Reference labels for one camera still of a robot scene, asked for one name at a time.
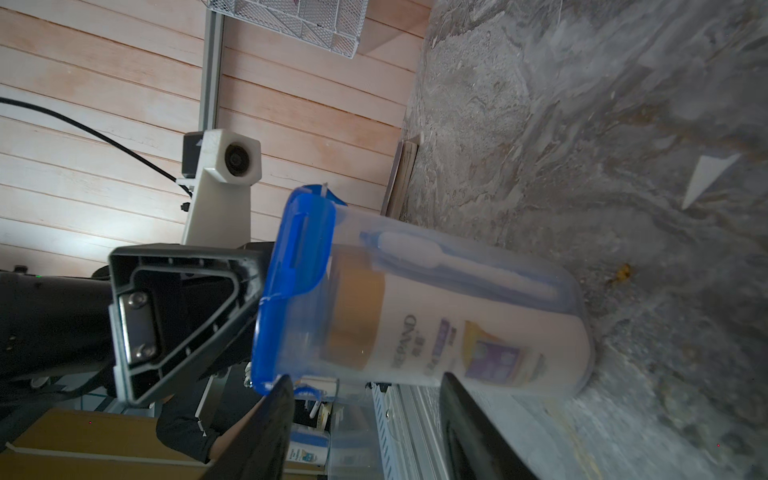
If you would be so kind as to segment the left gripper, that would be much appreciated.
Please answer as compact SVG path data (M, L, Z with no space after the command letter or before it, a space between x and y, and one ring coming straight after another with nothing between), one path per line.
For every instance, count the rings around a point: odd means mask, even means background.
M120 247L111 286L3 272L1 380L98 371L116 358L121 402L179 393L250 355L272 252L270 242Z

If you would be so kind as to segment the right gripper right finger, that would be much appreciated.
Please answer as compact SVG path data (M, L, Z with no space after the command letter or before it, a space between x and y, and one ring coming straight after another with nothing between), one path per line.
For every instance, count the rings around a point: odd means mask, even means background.
M439 411L450 479L538 479L450 372L442 377Z

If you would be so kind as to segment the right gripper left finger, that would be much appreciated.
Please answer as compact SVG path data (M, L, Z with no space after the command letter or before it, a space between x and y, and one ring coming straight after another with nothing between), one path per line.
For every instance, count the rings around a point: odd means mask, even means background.
M293 383L283 375L201 479L281 479L294 409Z

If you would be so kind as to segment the clear plastic container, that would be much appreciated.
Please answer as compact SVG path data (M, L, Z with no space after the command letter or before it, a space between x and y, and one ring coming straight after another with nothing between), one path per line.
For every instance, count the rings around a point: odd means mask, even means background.
M335 245L320 354L347 378L546 396L580 390L593 346L566 283L422 234L364 232Z

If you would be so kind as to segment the toothbrush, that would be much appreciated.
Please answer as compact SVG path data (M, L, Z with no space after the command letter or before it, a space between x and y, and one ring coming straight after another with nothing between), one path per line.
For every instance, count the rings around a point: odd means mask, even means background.
M426 269L446 267L470 277L489 281L506 289L542 301L555 301L559 297L556 287L510 271L452 255L437 242L397 232L376 232L367 236L372 245L395 259Z

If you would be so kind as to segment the blue container lid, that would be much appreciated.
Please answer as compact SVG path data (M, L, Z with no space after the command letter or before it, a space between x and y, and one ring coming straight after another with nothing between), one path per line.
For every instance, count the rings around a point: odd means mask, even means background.
M288 376L299 399L332 401L337 396L336 379L311 372L311 350L327 321L320 290L336 208L344 204L325 184L299 187L286 202L258 304L247 375L263 395Z

